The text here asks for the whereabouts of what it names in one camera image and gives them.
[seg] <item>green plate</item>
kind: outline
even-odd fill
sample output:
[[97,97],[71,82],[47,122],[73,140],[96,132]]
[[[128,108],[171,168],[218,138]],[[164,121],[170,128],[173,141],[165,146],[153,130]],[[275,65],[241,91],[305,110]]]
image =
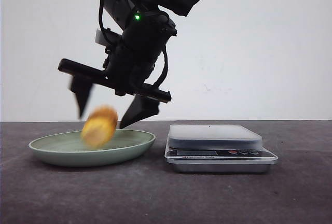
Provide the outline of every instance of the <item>green plate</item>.
[[29,143],[33,154],[46,163],[87,167],[127,161],[139,157],[154,143],[152,133],[136,130],[116,130],[112,140],[99,149],[87,147],[81,132],[68,132],[38,138]]

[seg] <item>digital kitchen scale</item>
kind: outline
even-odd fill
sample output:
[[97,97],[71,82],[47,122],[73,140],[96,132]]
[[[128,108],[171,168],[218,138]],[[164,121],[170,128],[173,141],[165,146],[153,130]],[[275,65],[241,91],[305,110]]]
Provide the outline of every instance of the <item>digital kitchen scale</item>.
[[171,125],[166,161],[179,172],[263,173],[278,157],[240,125]]

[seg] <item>potato piece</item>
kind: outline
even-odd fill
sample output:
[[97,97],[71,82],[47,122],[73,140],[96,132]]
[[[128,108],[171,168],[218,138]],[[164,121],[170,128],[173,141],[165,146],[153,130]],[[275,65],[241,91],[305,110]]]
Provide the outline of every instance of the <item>potato piece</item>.
[[109,106],[96,108],[82,129],[82,140],[92,148],[105,145],[113,137],[117,121],[118,115],[114,108]]

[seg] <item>table surface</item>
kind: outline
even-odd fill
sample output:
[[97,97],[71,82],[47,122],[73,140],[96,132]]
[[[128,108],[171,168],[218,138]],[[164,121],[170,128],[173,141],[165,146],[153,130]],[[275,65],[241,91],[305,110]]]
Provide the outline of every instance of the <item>table surface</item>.
[[[164,160],[170,124],[240,124],[279,163],[267,174],[180,174]],[[143,156],[120,164],[44,164],[27,145],[83,123],[1,124],[1,223],[332,223],[332,121],[142,121]]]

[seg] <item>white wall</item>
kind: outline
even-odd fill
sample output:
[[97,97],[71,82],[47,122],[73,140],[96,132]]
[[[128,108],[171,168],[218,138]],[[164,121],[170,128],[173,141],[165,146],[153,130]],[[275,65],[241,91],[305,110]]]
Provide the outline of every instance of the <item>white wall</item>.
[[[2,121],[75,121],[61,58],[97,68],[99,0],[2,0]],[[331,0],[202,0],[187,18],[169,12],[162,89],[173,100],[149,120],[332,119]],[[119,31],[106,17],[105,26]],[[150,81],[154,81],[163,66]],[[87,112],[132,96],[94,88]]]

